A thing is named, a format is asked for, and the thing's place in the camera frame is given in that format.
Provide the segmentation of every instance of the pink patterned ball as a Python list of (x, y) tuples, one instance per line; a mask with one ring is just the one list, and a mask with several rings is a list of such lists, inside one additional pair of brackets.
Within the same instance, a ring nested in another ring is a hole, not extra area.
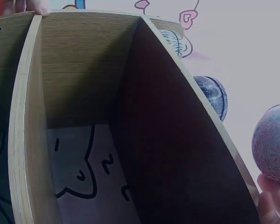
[(280, 181), (280, 105), (269, 109), (256, 125), (252, 154), (265, 176)]

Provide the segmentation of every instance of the finger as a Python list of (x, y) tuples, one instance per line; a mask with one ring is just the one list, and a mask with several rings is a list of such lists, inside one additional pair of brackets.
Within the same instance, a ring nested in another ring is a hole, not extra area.
[(14, 1), (5, 0), (3, 15), (10, 15), (13, 13)]
[(258, 213), (261, 224), (272, 224), (279, 219), (269, 192), (262, 192), (259, 195)]
[(23, 13), (26, 11), (26, 0), (15, 1), (15, 13)]
[(49, 0), (27, 0), (27, 10), (35, 11), (40, 15), (49, 15), (51, 13)]
[(280, 214), (280, 182), (273, 181), (262, 174), (258, 176), (257, 182), (263, 191), (271, 193), (276, 210)]

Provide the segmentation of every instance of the wooden divider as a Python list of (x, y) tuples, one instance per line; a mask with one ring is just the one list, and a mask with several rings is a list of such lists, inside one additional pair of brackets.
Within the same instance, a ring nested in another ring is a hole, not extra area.
[(35, 15), (14, 83), (8, 133), (9, 183), (17, 224), (62, 223), (54, 195), (42, 90), (42, 17)]
[(110, 126), (143, 224), (259, 223), (258, 191), (237, 149), (146, 17), (131, 44)]

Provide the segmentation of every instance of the plywood edge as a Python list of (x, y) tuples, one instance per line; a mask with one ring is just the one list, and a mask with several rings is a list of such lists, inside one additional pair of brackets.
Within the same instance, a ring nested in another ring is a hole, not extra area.
[(181, 70), (182, 74), (188, 81), (189, 85), (193, 89), (194, 93), (196, 94), (197, 98), (200, 100), (202, 105), (204, 106), (206, 112), (208, 113), (209, 117), (211, 118), (213, 124), (215, 125), (216, 129), (218, 130), (220, 136), (222, 137), (225, 145), (227, 146), (231, 156), (233, 157), (244, 181), (245, 184), (251, 194), (251, 197), (254, 201), (255, 206), (258, 206), (258, 197), (259, 192), (257, 190), (257, 187), (246, 167), (244, 164), (237, 148), (233, 144), (231, 138), (229, 137), (226, 129), (224, 128), (220, 118), (217, 116), (214, 109), (209, 104), (207, 98), (205, 97), (204, 93), (201, 91), (193, 77), (189, 74), (187, 69), (182, 64), (180, 58), (177, 56), (177, 54), (174, 53), (174, 51), (171, 49), (170, 45), (167, 43), (167, 41), (163, 38), (162, 34), (158, 31), (157, 27), (150, 21), (149, 18), (142, 16), (142, 20), (147, 24), (147, 26), (152, 30), (152, 32), (155, 34), (155, 36), (158, 38), (158, 40), (161, 42), (161, 44), (164, 46), (164, 48), (167, 50), (167, 52), (171, 55), (173, 61), (178, 66), (178, 68)]
[(100, 14), (118, 14), (118, 15), (127, 15), (127, 16), (135, 16), (141, 17), (140, 14), (133, 14), (133, 13), (126, 13), (120, 11), (107, 11), (107, 10), (91, 10), (91, 9), (75, 9), (75, 10), (64, 10), (64, 9), (57, 9), (52, 10), (52, 13), (100, 13)]
[(28, 193), (24, 115), (28, 75), (41, 20), (42, 17), (40, 15), (34, 16), (23, 46), (14, 83), (8, 128), (8, 173), (10, 193), (15, 222), (21, 224), (34, 223), (31, 201)]
[(177, 32), (182, 38), (184, 37), (184, 29), (180, 22), (174, 20), (166, 20), (155, 16), (142, 16), (147, 17), (158, 29), (168, 29)]

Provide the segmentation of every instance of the wood grain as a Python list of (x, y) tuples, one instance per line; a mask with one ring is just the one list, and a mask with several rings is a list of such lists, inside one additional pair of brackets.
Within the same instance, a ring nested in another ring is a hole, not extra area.
[[(173, 30), (181, 37), (184, 37), (184, 29), (179, 21), (174, 20), (168, 20), (165, 18), (160, 18), (157, 16), (150, 16), (150, 15), (141, 15), (141, 14), (131, 14), (131, 13), (125, 13), (125, 12), (110, 12), (110, 11), (103, 11), (103, 10), (89, 10), (89, 9), (66, 9), (70, 12), (84, 12), (84, 13), (105, 13), (105, 14), (120, 14), (120, 15), (126, 15), (126, 16), (133, 16), (135, 18), (140, 18), (141, 16), (145, 16), (151, 20), (151, 22), (158, 28), (158, 29), (169, 29)], [(54, 13), (62, 13), (64, 12), (64, 9), (62, 10), (54, 10)]]
[(0, 131), (8, 126), (15, 74), (32, 18), (32, 13), (0, 17)]
[(43, 19), (43, 84), (49, 127), (106, 123), (138, 17), (55, 12)]
[(9, 184), (17, 224), (62, 223), (54, 195), (42, 90), (40, 15), (28, 31), (14, 83), (8, 134)]
[(257, 189), (222, 122), (160, 32), (142, 19), (111, 119), (142, 223), (259, 223)]

